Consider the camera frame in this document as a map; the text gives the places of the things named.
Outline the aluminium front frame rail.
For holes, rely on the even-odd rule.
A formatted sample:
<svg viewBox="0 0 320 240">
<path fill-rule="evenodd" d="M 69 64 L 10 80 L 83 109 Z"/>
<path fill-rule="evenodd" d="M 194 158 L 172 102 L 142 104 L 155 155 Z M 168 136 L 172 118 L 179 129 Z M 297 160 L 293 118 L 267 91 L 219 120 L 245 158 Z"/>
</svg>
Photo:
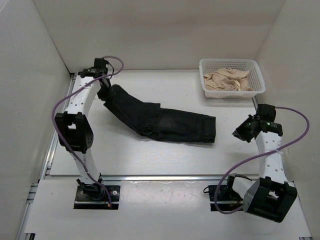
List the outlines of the aluminium front frame rail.
<svg viewBox="0 0 320 240">
<path fill-rule="evenodd" d="M 103 175 L 104 182 L 119 182 L 119 181 L 219 181 L 223 175 Z M 47 174 L 44 178 L 39 178 L 37 183 L 41 180 L 76 180 L 77 175 L 52 175 Z"/>
</svg>

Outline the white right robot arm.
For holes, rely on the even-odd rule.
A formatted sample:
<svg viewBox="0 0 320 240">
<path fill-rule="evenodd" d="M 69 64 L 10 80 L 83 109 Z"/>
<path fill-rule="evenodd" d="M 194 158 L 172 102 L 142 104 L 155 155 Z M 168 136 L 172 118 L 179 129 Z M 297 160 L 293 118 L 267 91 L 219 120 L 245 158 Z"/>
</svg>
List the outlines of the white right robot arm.
<svg viewBox="0 0 320 240">
<path fill-rule="evenodd" d="M 259 177 L 252 180 L 240 174 L 227 179 L 224 193 L 230 200 L 242 199 L 244 212 L 281 223 L 295 202 L 298 192 L 284 173 L 283 157 L 279 151 L 282 145 L 282 126 L 273 117 L 263 119 L 249 115 L 236 128 L 233 136 L 246 142 L 255 140 L 259 160 Z"/>
</svg>

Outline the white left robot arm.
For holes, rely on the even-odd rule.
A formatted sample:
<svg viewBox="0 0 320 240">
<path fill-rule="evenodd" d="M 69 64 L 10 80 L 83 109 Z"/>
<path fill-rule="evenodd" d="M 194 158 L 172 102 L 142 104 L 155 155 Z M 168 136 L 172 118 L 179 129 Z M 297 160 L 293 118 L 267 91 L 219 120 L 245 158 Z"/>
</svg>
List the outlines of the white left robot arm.
<svg viewBox="0 0 320 240">
<path fill-rule="evenodd" d="M 102 175 L 95 165 L 91 152 L 94 134 L 88 121 L 88 114 L 97 93 L 100 90 L 110 91 L 111 83 L 106 77 L 94 83 L 89 82 L 107 73 L 106 66 L 85 68 L 80 72 L 72 91 L 81 91 L 71 96 L 64 112 L 57 113 L 54 117 L 61 133 L 60 145 L 72 156 L 79 171 L 80 178 L 77 183 L 93 200 L 103 198 L 105 188 L 101 185 Z"/>
</svg>

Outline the white plastic basket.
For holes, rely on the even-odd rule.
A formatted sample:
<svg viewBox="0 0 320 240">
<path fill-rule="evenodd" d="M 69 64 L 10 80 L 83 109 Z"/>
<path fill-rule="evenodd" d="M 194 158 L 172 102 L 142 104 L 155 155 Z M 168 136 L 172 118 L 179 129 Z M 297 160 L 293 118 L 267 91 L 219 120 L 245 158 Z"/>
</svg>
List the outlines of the white plastic basket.
<svg viewBox="0 0 320 240">
<path fill-rule="evenodd" d="M 266 90 L 252 59 L 204 58 L 199 61 L 199 73 L 206 98 L 253 98 Z"/>
</svg>

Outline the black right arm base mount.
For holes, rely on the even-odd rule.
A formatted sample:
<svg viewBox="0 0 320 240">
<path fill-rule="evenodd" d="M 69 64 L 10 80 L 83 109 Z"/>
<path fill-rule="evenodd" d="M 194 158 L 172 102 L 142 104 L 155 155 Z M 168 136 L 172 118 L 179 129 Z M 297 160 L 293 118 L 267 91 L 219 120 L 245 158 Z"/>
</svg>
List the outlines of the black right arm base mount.
<svg viewBox="0 0 320 240">
<path fill-rule="evenodd" d="M 210 201 L 210 211 L 217 212 L 215 206 L 214 193 L 216 191 L 216 185 L 208 185 L 203 189 L 203 193 L 209 196 Z M 221 185 L 218 194 L 217 194 L 217 205 L 223 212 L 231 212 L 239 207 L 242 207 L 243 200 L 233 190 L 227 188 L 226 185 Z"/>
</svg>

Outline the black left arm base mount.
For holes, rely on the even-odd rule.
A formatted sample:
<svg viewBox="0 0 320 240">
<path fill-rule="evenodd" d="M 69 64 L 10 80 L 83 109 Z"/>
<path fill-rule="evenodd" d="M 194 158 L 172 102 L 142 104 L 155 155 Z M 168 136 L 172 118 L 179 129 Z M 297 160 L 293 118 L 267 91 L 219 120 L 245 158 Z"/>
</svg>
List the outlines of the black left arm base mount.
<svg viewBox="0 0 320 240">
<path fill-rule="evenodd" d="M 109 203 L 109 197 L 104 189 L 99 186 L 78 185 L 73 208 L 76 210 L 118 210 L 121 186 L 105 185 L 105 188 L 108 190 L 111 203 Z"/>
</svg>

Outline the black trousers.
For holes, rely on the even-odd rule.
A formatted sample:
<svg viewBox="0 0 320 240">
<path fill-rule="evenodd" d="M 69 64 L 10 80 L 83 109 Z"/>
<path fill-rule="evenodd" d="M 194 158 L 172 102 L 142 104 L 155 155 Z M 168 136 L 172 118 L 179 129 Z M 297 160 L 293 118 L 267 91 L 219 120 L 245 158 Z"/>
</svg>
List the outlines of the black trousers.
<svg viewBox="0 0 320 240">
<path fill-rule="evenodd" d="M 211 143 L 216 137 L 214 116 L 162 108 L 160 103 L 143 102 L 120 85 L 104 106 L 138 135 L 159 142 Z"/>
</svg>

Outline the beige trousers in basket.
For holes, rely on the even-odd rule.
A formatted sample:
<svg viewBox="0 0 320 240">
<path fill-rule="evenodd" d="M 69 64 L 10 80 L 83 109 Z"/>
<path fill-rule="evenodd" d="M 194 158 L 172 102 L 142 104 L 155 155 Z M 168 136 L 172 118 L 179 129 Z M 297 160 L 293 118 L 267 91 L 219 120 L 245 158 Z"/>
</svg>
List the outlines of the beige trousers in basket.
<svg viewBox="0 0 320 240">
<path fill-rule="evenodd" d="M 234 68 L 220 68 L 215 72 L 203 76 L 204 86 L 211 91 L 242 92 L 253 91 L 249 87 L 248 76 L 250 71 L 242 71 Z"/>
</svg>

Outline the aluminium left frame rail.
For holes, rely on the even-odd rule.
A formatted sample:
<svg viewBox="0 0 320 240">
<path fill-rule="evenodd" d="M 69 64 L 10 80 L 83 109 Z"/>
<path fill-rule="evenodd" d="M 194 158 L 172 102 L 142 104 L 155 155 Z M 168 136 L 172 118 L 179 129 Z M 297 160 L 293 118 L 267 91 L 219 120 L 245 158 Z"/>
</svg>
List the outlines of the aluminium left frame rail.
<svg viewBox="0 0 320 240">
<path fill-rule="evenodd" d="M 68 128 L 68 125 L 67 125 L 68 114 L 65 108 L 68 105 L 68 99 L 72 94 L 76 76 L 77 75 L 75 73 L 72 73 L 70 75 L 70 81 L 66 89 L 65 97 L 62 100 L 59 100 L 52 110 L 51 121 L 53 122 L 54 132 L 53 132 L 53 136 L 51 138 L 47 153 L 45 155 L 43 167 L 42 167 L 42 170 L 40 171 L 40 175 L 38 179 L 44 178 L 47 175 L 47 173 L 51 170 L 55 151 L 59 142 L 62 142 L 63 148 L 66 147 L 66 137 L 64 136 L 64 134 Z M 32 183 L 30 186 L 30 189 L 27 195 L 25 210 L 24 210 L 20 227 L 18 229 L 18 233 L 16 236 L 17 240 L 33 240 L 35 238 L 34 233 L 25 233 L 25 228 L 29 218 L 29 214 L 31 212 L 32 203 L 36 196 L 38 185 L 39 183 L 37 183 L 36 181 Z"/>
</svg>

